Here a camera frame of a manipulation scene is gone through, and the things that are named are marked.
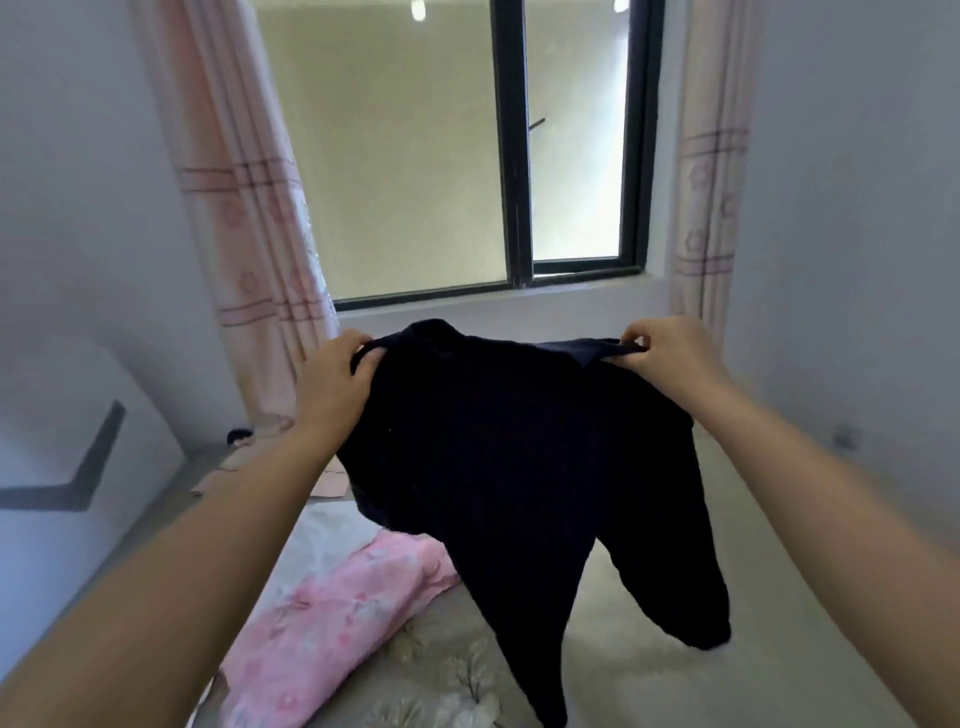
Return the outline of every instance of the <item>folded clothing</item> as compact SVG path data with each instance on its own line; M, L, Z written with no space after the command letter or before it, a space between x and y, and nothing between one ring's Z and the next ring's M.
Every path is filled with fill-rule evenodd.
M363 660L458 582L443 544L380 531L326 578L252 619L221 671L223 728L300 728Z
M643 612L709 649L731 635L692 420L603 359L636 351L465 336L423 321L387 354L340 450L360 512L428 533L546 728L566 725L561 642L599 538Z

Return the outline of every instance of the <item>forearm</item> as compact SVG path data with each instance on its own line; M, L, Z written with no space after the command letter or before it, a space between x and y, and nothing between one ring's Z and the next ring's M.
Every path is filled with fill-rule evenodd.
M294 428L106 575L0 688L0 723L182 726L336 446Z
M741 473L838 626L924 727L960 725L960 562L863 474L732 388L694 416Z

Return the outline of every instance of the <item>pink curtain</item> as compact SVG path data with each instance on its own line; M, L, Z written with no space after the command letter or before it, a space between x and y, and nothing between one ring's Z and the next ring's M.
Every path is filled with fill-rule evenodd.
M718 345L750 145L763 0L691 0L681 126L675 313L704 320Z
M251 423L292 416L300 364L337 317L256 15L134 0L133 19Z

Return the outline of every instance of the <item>glass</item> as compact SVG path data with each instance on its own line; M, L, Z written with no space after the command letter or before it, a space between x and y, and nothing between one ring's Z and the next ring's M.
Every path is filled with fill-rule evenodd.
M333 298L505 280L489 3L257 14Z
M616 257L629 3L528 2L534 260Z

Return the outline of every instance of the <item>black window frame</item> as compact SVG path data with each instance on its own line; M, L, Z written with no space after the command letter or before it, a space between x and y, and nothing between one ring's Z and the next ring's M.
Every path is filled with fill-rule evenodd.
M616 257L533 259L525 1L490 0L507 277L489 283L334 301L338 311L636 276L647 258L665 0L633 0L627 55L620 249Z

